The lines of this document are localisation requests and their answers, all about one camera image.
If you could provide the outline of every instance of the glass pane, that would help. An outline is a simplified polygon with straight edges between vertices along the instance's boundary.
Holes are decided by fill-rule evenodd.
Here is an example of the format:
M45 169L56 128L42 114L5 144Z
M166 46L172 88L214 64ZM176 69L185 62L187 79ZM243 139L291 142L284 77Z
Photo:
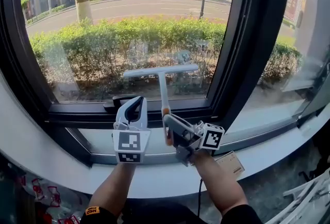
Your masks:
M79 129L91 146L92 153L115 154L111 138L112 130ZM146 154L175 153L173 146L167 146L163 128L151 129Z
M279 127L300 114L313 99L330 56L329 2L287 0L272 55L249 100L228 130L228 141L230 134L237 133L241 139L248 129L245 137L253 131L269 131L275 124Z
M26 30L59 103L114 95L159 100L155 76L126 70L196 63L167 75L171 99L204 98L212 81L232 0L26 0Z

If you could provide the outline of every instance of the road marking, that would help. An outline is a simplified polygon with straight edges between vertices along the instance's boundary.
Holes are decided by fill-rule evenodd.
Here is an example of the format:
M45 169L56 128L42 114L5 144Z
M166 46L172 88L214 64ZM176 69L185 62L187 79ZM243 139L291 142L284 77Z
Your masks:
M189 12L195 12L195 13L199 13L199 12L201 12L200 10L194 10L193 8L190 8L190 9L185 9L185 8L166 8L166 7L164 7L164 8L161 8L161 9L171 9L171 10L185 10L185 11L189 11Z
M107 9L107 8L115 8L115 7L129 7L129 6L157 5L157 4L168 5L168 3L140 3L140 4L129 4L129 5L119 5L119 6L102 7L102 8L92 9L92 11L101 10L101 9ZM174 4L174 5L200 7L200 5L189 5L189 4Z

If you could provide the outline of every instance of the window latch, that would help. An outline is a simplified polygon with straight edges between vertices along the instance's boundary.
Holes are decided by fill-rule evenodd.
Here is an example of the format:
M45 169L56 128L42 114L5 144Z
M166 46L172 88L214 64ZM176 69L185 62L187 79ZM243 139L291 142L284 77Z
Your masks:
M106 112L110 113L110 112L113 112L113 107L115 107L115 109L118 110L122 106L122 103L121 103L122 100L130 100L130 99L133 99L133 98L136 98L136 95L133 95L133 94L115 95L112 98L112 102L105 102L103 104L103 107L104 107Z

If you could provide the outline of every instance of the black sleeve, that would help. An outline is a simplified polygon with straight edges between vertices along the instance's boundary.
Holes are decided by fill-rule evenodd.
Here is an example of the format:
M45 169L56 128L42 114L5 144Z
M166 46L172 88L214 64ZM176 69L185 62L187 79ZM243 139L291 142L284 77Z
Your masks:
M80 224L117 224L117 218L100 206L91 206L86 209Z
M257 213L249 205L238 205L229 210L221 220L221 224L244 223L262 224Z

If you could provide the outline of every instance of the window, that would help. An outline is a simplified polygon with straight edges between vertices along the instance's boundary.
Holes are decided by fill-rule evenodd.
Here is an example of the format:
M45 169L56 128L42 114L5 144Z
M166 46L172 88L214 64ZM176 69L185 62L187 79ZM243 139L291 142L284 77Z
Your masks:
M91 0L89 23L75 6L27 21L26 30L53 103L110 101L142 94L159 100L155 76L124 79L125 70L196 63L199 71L169 74L171 99L205 98L216 69L231 0ZM48 10L48 2L40 3Z
M274 50L226 142L291 125L314 99L330 58L328 2L287 0Z

